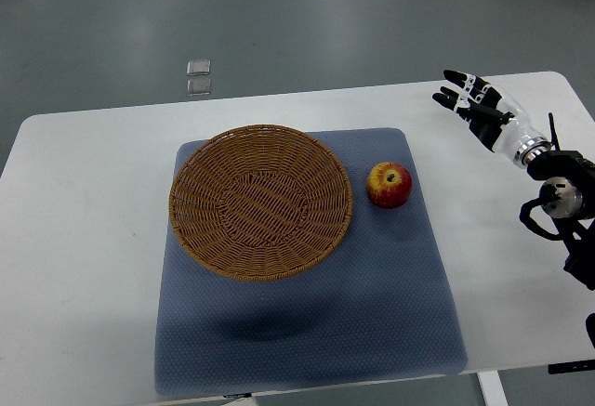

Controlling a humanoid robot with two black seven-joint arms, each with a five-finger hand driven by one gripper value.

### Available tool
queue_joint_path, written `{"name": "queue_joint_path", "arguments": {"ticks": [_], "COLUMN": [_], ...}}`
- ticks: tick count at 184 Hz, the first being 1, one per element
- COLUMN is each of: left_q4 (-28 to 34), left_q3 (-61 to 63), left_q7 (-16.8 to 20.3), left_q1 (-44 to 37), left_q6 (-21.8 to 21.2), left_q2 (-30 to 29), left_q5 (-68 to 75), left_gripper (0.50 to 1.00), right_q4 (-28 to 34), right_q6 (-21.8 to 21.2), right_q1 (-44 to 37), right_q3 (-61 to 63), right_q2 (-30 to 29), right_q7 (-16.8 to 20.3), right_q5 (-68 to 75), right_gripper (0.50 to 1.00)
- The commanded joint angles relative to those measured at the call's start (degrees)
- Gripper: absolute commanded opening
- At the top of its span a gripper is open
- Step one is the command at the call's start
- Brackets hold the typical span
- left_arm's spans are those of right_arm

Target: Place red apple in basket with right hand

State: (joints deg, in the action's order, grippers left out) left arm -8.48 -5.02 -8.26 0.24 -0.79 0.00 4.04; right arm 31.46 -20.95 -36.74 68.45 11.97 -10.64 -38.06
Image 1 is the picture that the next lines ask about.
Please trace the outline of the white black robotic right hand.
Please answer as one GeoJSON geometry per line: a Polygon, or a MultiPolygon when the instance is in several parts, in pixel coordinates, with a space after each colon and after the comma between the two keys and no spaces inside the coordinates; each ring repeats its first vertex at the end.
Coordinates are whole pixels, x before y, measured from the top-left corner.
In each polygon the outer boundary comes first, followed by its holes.
{"type": "Polygon", "coordinates": [[[552,149],[545,135],[532,127],[520,103],[503,89],[466,72],[445,70],[443,77],[452,87],[441,87],[432,99],[466,122],[489,151],[525,168],[537,155],[552,149]]]}

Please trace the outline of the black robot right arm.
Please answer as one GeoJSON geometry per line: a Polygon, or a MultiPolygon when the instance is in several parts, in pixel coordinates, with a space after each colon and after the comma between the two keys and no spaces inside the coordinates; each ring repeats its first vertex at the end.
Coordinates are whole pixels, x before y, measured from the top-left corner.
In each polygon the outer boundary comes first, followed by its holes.
{"type": "Polygon", "coordinates": [[[520,221],[535,235],[562,242],[563,269],[587,289],[594,289],[594,163],[578,151],[561,148],[554,116],[550,140],[537,141],[522,156],[528,175],[542,183],[538,195],[524,203],[520,221]]]}

